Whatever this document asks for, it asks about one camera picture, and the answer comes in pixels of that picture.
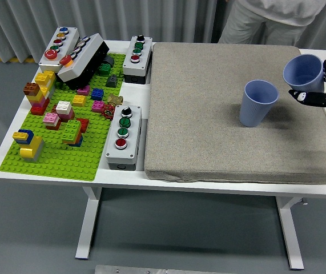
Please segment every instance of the person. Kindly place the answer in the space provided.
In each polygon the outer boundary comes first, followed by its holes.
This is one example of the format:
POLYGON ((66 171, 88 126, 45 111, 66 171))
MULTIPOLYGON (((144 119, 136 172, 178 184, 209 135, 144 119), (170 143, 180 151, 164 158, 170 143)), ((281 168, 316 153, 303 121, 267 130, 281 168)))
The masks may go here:
POLYGON ((219 43, 251 43, 265 24, 264 44, 293 46, 325 4, 326 0, 235 0, 219 43))

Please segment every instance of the blue lego brick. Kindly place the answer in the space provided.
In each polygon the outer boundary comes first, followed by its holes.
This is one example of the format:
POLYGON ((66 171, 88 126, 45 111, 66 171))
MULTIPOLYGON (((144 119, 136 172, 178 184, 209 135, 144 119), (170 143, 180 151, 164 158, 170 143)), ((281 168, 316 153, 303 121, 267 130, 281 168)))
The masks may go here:
POLYGON ((101 88, 94 88, 92 91, 91 99, 95 101, 102 101, 104 91, 101 88))
POLYGON ((18 132, 23 132, 28 134, 27 140, 15 140, 18 144, 30 144, 34 136, 32 130, 18 130, 18 132))
POLYGON ((81 147, 83 143, 83 135, 81 136, 81 139, 79 141, 79 143, 75 143, 75 144, 68 144, 70 147, 81 147))

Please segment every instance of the white pants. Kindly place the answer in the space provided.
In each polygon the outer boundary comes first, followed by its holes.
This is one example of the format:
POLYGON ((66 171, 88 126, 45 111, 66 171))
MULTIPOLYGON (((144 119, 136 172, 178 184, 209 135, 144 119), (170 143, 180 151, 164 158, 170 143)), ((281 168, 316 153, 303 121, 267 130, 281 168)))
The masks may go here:
POLYGON ((306 28, 306 26, 297 27, 269 20, 235 1, 219 43, 249 44, 262 23, 265 24, 264 44, 266 45, 293 46, 306 28))

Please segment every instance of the black knob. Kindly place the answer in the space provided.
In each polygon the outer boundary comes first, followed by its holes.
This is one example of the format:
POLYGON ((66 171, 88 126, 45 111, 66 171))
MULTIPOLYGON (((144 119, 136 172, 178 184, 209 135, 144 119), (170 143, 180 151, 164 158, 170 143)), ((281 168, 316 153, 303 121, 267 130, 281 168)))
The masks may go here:
POLYGON ((132 110, 130 109, 130 107, 125 107, 121 111, 121 115, 122 115, 122 117, 130 118, 132 116, 132 110))
POLYGON ((141 43, 145 43, 145 37, 144 37, 144 35, 139 35, 136 38, 136 41, 141 42, 141 43))

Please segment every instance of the yellow floor stripe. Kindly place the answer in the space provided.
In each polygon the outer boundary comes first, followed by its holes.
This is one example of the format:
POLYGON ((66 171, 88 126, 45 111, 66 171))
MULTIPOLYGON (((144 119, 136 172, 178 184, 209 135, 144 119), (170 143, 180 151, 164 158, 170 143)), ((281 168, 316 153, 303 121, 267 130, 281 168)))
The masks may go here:
MULTIPOLYGON (((13 57, 8 62, 11 62, 11 63, 19 63, 19 60, 18 60, 18 58, 13 57)), ((26 58, 23 62, 24 63, 35 63, 35 60, 33 58, 26 58)))

